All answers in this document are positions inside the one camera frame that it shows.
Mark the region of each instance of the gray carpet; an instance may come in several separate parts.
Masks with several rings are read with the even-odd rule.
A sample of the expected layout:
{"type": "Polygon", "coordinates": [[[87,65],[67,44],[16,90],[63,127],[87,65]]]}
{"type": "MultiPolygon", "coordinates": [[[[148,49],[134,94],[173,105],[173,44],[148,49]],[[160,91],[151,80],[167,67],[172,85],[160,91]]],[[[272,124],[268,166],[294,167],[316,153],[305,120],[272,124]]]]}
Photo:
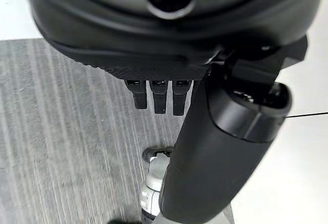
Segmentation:
{"type": "Polygon", "coordinates": [[[122,80],[43,39],[0,42],[0,85],[0,223],[140,218],[141,154],[176,140],[172,102],[135,110],[122,80]]]}

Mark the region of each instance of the textured grip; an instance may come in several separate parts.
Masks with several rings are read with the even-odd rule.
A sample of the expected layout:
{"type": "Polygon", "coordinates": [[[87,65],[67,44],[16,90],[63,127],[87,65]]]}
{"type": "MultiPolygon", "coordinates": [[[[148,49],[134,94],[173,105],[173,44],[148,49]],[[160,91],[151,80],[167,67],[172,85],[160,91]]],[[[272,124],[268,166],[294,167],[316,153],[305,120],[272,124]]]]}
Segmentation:
{"type": "Polygon", "coordinates": [[[161,212],[179,223],[205,223],[222,211],[271,144],[245,141],[218,128],[211,117],[207,95],[202,82],[175,144],[162,187],[161,212]]]}

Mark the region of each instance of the white floor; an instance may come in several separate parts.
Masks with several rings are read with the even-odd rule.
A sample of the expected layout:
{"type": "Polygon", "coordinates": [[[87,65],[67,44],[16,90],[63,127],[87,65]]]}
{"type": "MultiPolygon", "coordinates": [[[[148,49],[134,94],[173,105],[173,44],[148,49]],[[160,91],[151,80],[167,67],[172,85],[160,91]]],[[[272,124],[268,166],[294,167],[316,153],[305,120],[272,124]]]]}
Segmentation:
{"type": "MultiPolygon", "coordinates": [[[[291,115],[328,112],[328,0],[309,30],[303,63],[278,80],[294,94],[291,115]]],[[[0,40],[38,38],[27,0],[0,0],[0,40]]],[[[328,115],[289,118],[233,200],[237,224],[328,223],[328,115]]]]}

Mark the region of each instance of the black mount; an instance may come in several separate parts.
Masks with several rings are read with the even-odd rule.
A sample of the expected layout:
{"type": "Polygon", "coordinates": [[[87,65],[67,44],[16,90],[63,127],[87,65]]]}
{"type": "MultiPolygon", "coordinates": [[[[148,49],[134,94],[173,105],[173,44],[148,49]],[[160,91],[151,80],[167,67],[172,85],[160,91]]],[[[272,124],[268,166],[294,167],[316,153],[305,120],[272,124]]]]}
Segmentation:
{"type": "MultiPolygon", "coordinates": [[[[234,95],[261,103],[272,90],[281,69],[304,60],[308,47],[306,36],[282,47],[261,47],[256,49],[222,49],[207,65],[224,65],[223,74],[227,89],[234,95]]],[[[156,114],[165,114],[168,82],[170,80],[149,80],[153,92],[156,114]]],[[[193,80],[173,80],[173,114],[184,115],[187,92],[193,80]]],[[[133,93],[136,109],[147,108],[147,89],[145,80],[126,80],[133,93]]]]}

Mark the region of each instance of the black cable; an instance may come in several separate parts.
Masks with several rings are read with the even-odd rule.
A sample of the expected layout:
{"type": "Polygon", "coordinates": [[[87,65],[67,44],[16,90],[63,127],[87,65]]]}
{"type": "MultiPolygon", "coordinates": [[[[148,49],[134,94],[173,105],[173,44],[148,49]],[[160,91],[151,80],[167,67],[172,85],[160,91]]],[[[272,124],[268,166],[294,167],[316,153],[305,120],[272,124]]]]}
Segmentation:
{"type": "Polygon", "coordinates": [[[306,116],[315,116],[315,115],[328,115],[328,112],[314,113],[314,114],[305,114],[305,115],[291,115],[291,116],[287,116],[287,118],[306,117],[306,116]]]}

